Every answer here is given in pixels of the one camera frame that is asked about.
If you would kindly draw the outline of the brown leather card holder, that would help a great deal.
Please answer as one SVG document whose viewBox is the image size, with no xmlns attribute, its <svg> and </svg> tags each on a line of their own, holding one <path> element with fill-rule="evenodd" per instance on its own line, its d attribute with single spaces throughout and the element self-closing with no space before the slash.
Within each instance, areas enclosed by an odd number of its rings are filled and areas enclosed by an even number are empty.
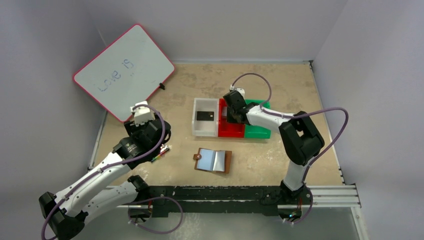
<svg viewBox="0 0 424 240">
<path fill-rule="evenodd" d="M 199 148 L 193 155 L 194 169 L 205 172 L 229 174 L 233 152 Z"/>
</svg>

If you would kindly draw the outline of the red plastic bin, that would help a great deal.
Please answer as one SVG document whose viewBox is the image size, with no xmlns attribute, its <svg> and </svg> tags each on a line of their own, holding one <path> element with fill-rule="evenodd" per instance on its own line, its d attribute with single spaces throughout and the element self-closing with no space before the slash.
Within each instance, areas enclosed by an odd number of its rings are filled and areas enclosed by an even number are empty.
<svg viewBox="0 0 424 240">
<path fill-rule="evenodd" d="M 223 98 L 219 99 L 218 137 L 221 138 L 244 138 L 245 125 L 241 123 L 229 123 L 227 118 L 221 116 L 222 108 L 227 107 Z"/>
</svg>

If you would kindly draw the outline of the green plastic bin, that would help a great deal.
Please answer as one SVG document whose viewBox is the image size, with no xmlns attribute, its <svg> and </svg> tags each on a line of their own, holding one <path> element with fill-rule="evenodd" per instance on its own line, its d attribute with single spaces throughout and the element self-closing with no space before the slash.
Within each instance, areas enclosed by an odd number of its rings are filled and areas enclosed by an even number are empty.
<svg viewBox="0 0 424 240">
<path fill-rule="evenodd" d="M 245 101 L 246 101 L 247 104 L 250 104 L 250 103 L 260 104 L 264 100 L 246 99 Z M 271 104 L 269 102 L 267 102 L 263 106 L 265 108 L 269 109 Z M 246 139 L 270 139 L 271 134 L 272 134 L 271 130 L 266 129 L 264 127 L 253 126 L 253 125 L 245 125 L 244 138 L 246 138 Z"/>
</svg>

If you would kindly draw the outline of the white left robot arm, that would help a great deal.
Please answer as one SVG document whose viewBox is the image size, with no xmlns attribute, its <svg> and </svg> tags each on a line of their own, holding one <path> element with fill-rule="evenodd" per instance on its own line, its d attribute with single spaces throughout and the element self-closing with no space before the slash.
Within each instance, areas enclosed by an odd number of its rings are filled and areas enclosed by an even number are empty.
<svg viewBox="0 0 424 240">
<path fill-rule="evenodd" d="M 57 192 L 45 192 L 38 199 L 45 219 L 41 238 L 49 226 L 58 240 L 70 240 L 89 222 L 138 197 L 148 197 L 147 183 L 139 176 L 130 176 L 121 185 L 106 187 L 133 170 L 139 164 L 156 157 L 171 137 L 171 125 L 157 116 L 144 124 L 126 121 L 128 137 L 122 138 L 111 152 L 92 170 L 69 187 Z"/>
</svg>

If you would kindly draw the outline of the pack of coloured markers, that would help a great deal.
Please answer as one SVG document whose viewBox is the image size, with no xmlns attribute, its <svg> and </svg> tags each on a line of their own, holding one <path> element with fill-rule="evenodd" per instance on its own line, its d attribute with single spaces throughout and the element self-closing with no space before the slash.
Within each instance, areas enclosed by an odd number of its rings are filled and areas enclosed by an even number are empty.
<svg viewBox="0 0 424 240">
<path fill-rule="evenodd" d="M 167 152 L 169 152 L 170 151 L 170 147 L 168 146 L 168 145 L 165 145 L 165 144 L 163 144 L 161 147 L 160 147 L 160 152 L 159 152 L 159 154 L 157 155 L 157 156 L 155 156 L 150 162 L 151 163 L 153 163 L 153 162 L 155 162 L 156 160 L 158 160 L 158 159 L 160 159 L 163 155 L 165 155 Z"/>
</svg>

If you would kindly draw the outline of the white plastic bin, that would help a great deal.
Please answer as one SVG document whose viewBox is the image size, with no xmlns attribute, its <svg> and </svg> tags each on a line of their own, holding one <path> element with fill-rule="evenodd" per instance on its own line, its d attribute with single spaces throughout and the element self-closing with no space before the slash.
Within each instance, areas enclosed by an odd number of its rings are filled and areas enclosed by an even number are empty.
<svg viewBox="0 0 424 240">
<path fill-rule="evenodd" d="M 194 98 L 192 134 L 196 137 L 218 137 L 218 111 L 218 98 Z"/>
</svg>

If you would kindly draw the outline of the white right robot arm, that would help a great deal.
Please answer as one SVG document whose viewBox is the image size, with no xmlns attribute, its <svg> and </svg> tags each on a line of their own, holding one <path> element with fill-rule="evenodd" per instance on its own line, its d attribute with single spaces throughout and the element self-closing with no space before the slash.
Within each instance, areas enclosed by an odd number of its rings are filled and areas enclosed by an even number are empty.
<svg viewBox="0 0 424 240">
<path fill-rule="evenodd" d="M 280 135 L 289 158 L 286 175 L 280 184 L 281 193 L 290 197 L 299 195 L 305 188 L 310 164 L 325 146 L 325 141 L 311 118 L 301 117 L 305 114 L 304 111 L 296 114 L 283 113 L 255 102 L 247 103 L 237 90 L 231 90 L 223 99 L 230 123 L 262 127 Z"/>
</svg>

